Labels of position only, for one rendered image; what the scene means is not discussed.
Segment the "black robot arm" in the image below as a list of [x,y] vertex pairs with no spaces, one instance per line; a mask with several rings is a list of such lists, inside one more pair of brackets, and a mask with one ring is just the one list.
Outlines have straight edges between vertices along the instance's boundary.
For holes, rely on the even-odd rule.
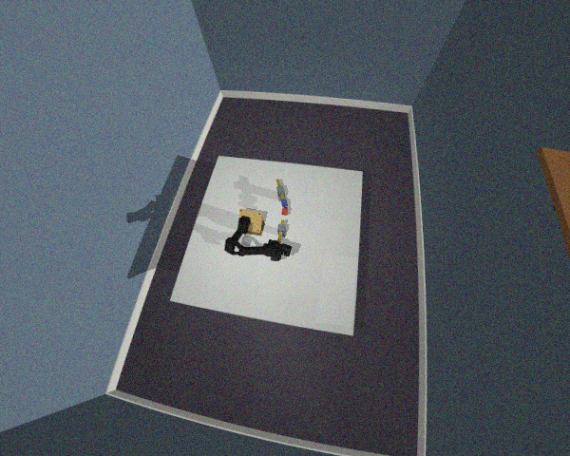
[[[280,261],[281,260],[281,253],[289,255],[292,246],[287,244],[280,244],[277,240],[269,239],[268,244],[264,246],[257,246],[257,247],[244,247],[242,246],[238,240],[242,236],[242,234],[248,233],[248,227],[251,223],[251,218],[241,216],[238,219],[237,230],[231,236],[225,239],[224,244],[224,251],[232,256],[238,255],[240,257],[244,256],[253,256],[253,255],[265,255],[266,257],[271,257],[271,261]],[[235,252],[235,246],[238,247],[238,252]]]

